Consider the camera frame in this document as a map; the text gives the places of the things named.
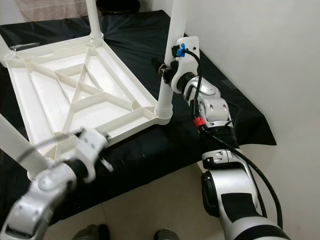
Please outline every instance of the black cloth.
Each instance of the black cloth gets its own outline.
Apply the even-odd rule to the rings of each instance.
[[[161,77],[152,58],[164,59],[170,18],[163,11],[109,15],[100,19],[104,40],[141,83],[158,99]],[[27,22],[0,26],[9,46],[45,45],[87,36],[87,17]],[[201,52],[203,76],[221,91],[229,104],[240,145],[275,145],[264,115]],[[25,128],[8,71],[0,67],[1,113],[24,136]],[[199,134],[190,117],[190,108],[181,95],[172,100],[173,116],[165,126],[154,125],[105,149],[102,156],[114,167],[108,175],[102,168],[96,180],[71,194],[56,219],[64,219],[141,185],[201,160]],[[26,171],[2,153],[0,169],[0,226],[11,205],[28,188]]]

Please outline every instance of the blue clip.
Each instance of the blue clip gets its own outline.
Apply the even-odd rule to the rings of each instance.
[[[181,47],[179,50],[176,52],[176,55],[178,57],[184,57],[186,54],[184,53],[184,50],[186,49],[186,45],[184,43],[181,44]]]

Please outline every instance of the white pipe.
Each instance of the white pipe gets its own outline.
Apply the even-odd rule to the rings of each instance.
[[[5,40],[0,35],[0,63],[7,67],[6,60],[15,56],[15,53],[8,47]]]
[[[0,114],[0,149],[15,161],[33,146]],[[37,150],[29,154],[19,164],[28,174],[36,176],[49,167],[49,162]]]
[[[177,45],[177,41],[183,38],[185,34],[187,23],[187,7],[186,0],[174,0],[171,13],[171,21],[169,27],[168,40],[166,43],[166,51],[164,57],[164,63],[168,67],[170,63],[174,61],[171,48]],[[161,79],[160,92],[158,102],[155,106],[155,114],[162,119],[169,119],[172,116],[172,97],[174,91],[172,88],[165,84],[164,79]]]
[[[99,39],[103,37],[103,33],[100,29],[96,0],[85,0],[85,3],[90,22],[91,38]]]

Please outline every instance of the tiled floor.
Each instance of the tiled floor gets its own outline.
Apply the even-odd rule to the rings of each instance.
[[[152,240],[169,228],[180,240],[223,240],[219,221],[203,208],[201,171],[194,164],[49,228],[46,240],[71,240],[90,224],[107,223],[111,240]]]

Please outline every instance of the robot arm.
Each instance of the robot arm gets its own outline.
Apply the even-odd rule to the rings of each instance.
[[[109,141],[108,136],[97,130],[85,129],[74,149],[74,158],[61,160],[40,172],[27,193],[13,205],[0,239],[42,239],[55,208],[63,202],[66,194],[74,190],[78,182],[88,184],[95,179],[95,163]]]
[[[195,100],[198,63],[192,56],[182,54],[184,50],[199,57],[198,38],[179,39],[172,48],[172,54],[179,57],[171,67],[162,65],[159,72],[174,92],[183,94],[191,108],[197,104],[194,123],[202,140],[203,167],[208,170],[201,177],[205,210],[220,219],[226,240],[289,239],[279,226],[257,212],[257,189],[247,162],[211,137],[241,152],[228,104],[220,91],[202,78]]]

